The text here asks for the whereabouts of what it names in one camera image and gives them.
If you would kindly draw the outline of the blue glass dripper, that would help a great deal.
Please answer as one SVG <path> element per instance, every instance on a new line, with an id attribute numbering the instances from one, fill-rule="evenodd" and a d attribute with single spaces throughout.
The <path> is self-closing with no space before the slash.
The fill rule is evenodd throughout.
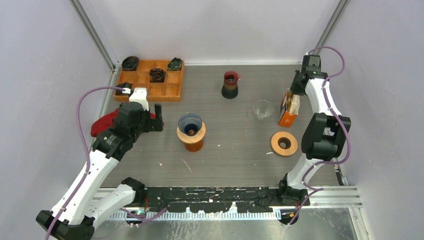
<path id="1" fill-rule="evenodd" d="M 178 120 L 177 126 L 181 133 L 194 136 L 202 129 L 203 121 L 199 115 L 187 113 Z"/>

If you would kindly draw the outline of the orange glass carafe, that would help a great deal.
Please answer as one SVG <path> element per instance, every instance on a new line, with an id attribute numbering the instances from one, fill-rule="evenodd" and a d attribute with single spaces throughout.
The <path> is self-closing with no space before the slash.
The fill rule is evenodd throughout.
<path id="1" fill-rule="evenodd" d="M 203 145 L 204 145 L 203 140 L 200 140 L 196 143 L 186 143 L 186 142 L 184 143 L 185 149 L 189 152 L 198 152 L 199 150 L 202 149 Z"/>

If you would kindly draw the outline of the orange coffee filter box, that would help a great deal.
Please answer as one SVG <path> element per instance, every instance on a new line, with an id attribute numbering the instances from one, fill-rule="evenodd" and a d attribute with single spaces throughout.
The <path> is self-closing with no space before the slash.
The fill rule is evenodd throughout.
<path id="1" fill-rule="evenodd" d="M 278 125 L 290 128 L 299 114 L 300 105 L 300 96 L 288 88 L 280 105 Z"/>

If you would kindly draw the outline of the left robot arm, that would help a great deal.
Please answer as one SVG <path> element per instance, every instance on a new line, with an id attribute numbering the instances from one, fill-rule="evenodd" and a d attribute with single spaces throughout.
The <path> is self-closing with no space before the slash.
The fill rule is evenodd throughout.
<path id="1" fill-rule="evenodd" d="M 41 210 L 36 222 L 47 236 L 58 240 L 90 240 L 96 228 L 126 205 L 141 206 L 147 198 L 145 185 L 127 177 L 111 193 L 92 202 L 105 178 L 131 150 L 141 134 L 161 132 L 164 128 L 162 106 L 154 113 L 138 102 L 127 102 L 114 112 L 108 128 L 99 132 L 88 160 L 71 188 L 50 210 Z"/>

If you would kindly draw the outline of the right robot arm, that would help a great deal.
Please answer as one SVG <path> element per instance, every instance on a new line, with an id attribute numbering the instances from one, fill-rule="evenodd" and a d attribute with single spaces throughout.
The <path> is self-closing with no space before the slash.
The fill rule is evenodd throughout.
<path id="1" fill-rule="evenodd" d="M 319 55 L 306 54 L 280 105 L 279 126 L 289 128 L 299 114 L 300 97 L 307 96 L 313 115 L 301 138 L 301 156 L 279 182 L 277 198 L 283 205 L 302 200 L 316 171 L 342 153 L 351 119 L 337 109 L 328 74 L 321 70 Z"/>

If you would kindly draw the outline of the clear glass dripper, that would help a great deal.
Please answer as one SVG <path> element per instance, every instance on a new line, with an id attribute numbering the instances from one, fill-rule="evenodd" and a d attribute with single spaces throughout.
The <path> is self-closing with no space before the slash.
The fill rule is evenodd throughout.
<path id="1" fill-rule="evenodd" d="M 270 101 L 261 99 L 253 104 L 252 110 L 259 120 L 263 120 L 273 114 L 274 106 Z"/>

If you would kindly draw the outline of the red cloth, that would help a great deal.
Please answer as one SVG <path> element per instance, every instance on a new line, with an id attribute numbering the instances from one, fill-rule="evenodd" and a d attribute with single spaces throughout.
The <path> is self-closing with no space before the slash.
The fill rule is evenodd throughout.
<path id="1" fill-rule="evenodd" d="M 118 111 L 119 109 L 117 108 L 113 112 L 110 112 L 95 121 L 90 130 L 91 137 L 96 138 L 98 134 L 111 127 L 114 123 L 114 119 L 118 116 Z"/>

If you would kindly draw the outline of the green coil bottom left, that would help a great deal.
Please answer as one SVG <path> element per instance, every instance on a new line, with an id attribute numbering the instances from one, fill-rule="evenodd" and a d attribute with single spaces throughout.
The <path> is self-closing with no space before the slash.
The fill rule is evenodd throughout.
<path id="1" fill-rule="evenodd" d="M 129 82 L 122 82 L 116 85 L 117 88 L 120 88 L 122 90 L 116 90 L 115 95 L 116 96 L 130 96 L 132 94 L 132 83 Z"/>

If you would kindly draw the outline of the green coil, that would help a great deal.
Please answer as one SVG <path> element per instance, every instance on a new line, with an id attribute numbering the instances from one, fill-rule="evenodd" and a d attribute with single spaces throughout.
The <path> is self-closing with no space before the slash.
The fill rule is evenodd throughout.
<path id="1" fill-rule="evenodd" d="M 129 82 L 122 82 L 116 85 L 117 88 L 120 88 L 122 90 L 116 90 L 115 95 L 116 96 L 130 96 L 132 94 L 132 83 Z"/>
<path id="2" fill-rule="evenodd" d="M 178 57 L 174 57 L 167 64 L 168 71 L 180 71 L 183 66 L 183 60 Z"/>

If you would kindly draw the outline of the green coil top right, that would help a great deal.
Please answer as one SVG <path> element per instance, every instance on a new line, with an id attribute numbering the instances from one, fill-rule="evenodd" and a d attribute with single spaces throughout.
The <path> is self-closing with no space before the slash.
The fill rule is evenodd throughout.
<path id="1" fill-rule="evenodd" d="M 183 66 L 183 60 L 178 57 L 174 57 L 167 64 L 168 71 L 180 71 Z"/>

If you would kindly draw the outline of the red black carafe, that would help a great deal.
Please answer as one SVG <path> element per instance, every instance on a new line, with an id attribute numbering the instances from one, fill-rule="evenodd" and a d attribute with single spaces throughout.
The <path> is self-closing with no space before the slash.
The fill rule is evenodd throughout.
<path id="1" fill-rule="evenodd" d="M 240 75 L 235 71 L 227 71 L 223 77 L 223 86 L 221 94 L 226 99 L 234 99 L 239 93 L 238 80 Z"/>

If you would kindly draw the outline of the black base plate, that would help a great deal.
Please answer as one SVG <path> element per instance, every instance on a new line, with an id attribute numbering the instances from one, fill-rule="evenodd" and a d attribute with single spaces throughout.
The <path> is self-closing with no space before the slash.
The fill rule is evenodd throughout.
<path id="1" fill-rule="evenodd" d="M 306 190 L 291 195 L 275 187 L 148 187 L 142 197 L 136 197 L 130 207 L 169 213 L 229 212 L 270 213 L 274 207 L 299 207 Z"/>

